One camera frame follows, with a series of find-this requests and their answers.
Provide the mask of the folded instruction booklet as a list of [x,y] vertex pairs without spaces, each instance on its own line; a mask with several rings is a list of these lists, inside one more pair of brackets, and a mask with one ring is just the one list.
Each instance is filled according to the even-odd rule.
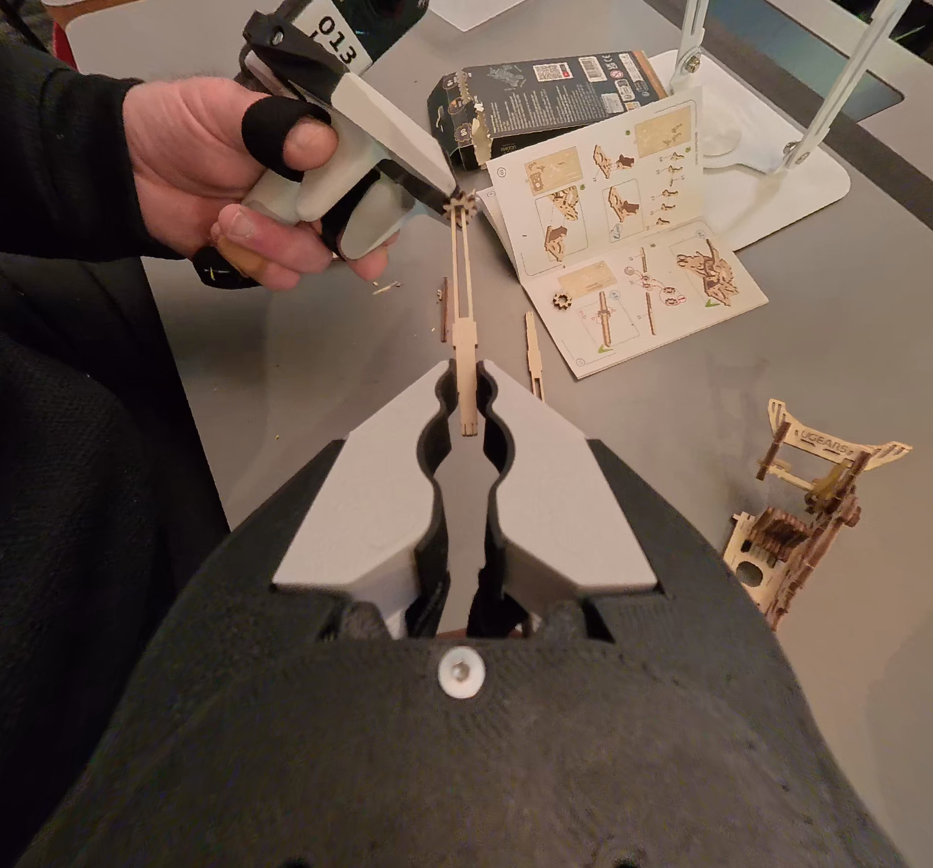
[[768,302],[706,218],[701,113],[678,92],[487,164],[519,283],[577,379]]

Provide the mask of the black cardboard box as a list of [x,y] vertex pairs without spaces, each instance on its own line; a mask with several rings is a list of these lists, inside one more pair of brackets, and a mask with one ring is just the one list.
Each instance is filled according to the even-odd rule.
[[427,116],[450,162],[477,170],[667,95],[642,51],[613,51],[458,69],[431,91]]

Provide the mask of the white overhead stand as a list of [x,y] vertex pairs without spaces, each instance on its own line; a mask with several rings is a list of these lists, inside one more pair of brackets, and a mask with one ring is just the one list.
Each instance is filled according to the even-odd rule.
[[753,90],[705,38],[710,0],[685,0],[679,46],[653,59],[670,92],[700,99],[698,151],[706,218],[732,248],[749,246],[840,201],[846,169],[824,147],[861,77],[881,58],[913,0],[880,0],[810,118],[790,117],[774,91]]

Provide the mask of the long slotted wooden shaft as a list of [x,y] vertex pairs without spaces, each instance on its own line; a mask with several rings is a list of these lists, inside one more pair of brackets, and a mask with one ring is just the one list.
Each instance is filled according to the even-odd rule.
[[473,296],[468,241],[468,225],[450,226],[451,239],[451,331],[456,369],[458,411],[463,437],[478,433],[477,408],[477,348],[476,321],[473,318]]

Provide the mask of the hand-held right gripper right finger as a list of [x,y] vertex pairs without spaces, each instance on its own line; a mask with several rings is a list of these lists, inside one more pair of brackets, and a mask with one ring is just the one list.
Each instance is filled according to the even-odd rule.
[[584,637],[611,639],[594,601],[658,578],[586,435],[491,361],[477,367],[483,453],[495,467],[469,639],[507,639],[568,603]]

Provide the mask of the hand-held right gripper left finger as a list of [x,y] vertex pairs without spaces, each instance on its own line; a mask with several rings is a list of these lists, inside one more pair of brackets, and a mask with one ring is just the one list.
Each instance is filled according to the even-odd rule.
[[450,453],[450,362],[351,431],[273,584],[374,604],[394,637],[432,637],[449,593],[436,480]]

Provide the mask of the slotted wooden strip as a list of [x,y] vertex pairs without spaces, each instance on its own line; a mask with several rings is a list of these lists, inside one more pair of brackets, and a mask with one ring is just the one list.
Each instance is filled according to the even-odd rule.
[[544,403],[546,400],[543,383],[543,362],[537,336],[535,315],[530,311],[524,315],[524,326],[531,391],[536,398]]

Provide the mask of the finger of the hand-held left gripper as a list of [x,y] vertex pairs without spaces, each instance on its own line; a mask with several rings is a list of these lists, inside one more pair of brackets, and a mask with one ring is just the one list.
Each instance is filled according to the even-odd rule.
[[446,204],[445,191],[419,178],[361,178],[337,203],[337,252],[344,260],[362,259],[412,217],[442,214]]
[[437,139],[358,75],[347,72],[340,78],[331,93],[331,104],[399,165],[444,196],[455,194],[457,181]]

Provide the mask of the partly built wooden model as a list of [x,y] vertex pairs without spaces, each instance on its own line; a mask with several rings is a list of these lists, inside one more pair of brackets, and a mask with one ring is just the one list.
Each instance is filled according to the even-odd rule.
[[[776,398],[768,402],[768,419],[773,439],[758,462],[756,478],[775,477],[801,492],[806,518],[775,506],[759,514],[737,513],[722,559],[776,631],[840,532],[858,524],[857,480],[903,459],[913,447],[846,441],[807,426]],[[795,476],[778,458],[786,446],[827,462],[828,472],[811,480]]]

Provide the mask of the person's left hand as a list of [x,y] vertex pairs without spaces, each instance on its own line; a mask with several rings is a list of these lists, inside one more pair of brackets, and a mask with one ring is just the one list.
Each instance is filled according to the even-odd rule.
[[227,78],[145,83],[129,90],[123,125],[147,232],[187,259],[221,241],[249,278],[286,291],[334,254],[317,225],[286,225],[245,204],[265,169],[242,142],[242,118],[263,99]]

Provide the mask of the dark flat panel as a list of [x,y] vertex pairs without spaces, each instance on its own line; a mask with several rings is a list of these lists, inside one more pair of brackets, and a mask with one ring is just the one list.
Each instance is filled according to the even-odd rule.
[[[846,53],[768,0],[710,0],[707,20],[716,21],[822,98],[828,95],[844,69]],[[903,101],[900,90],[868,71],[859,80],[843,112],[861,122]]]

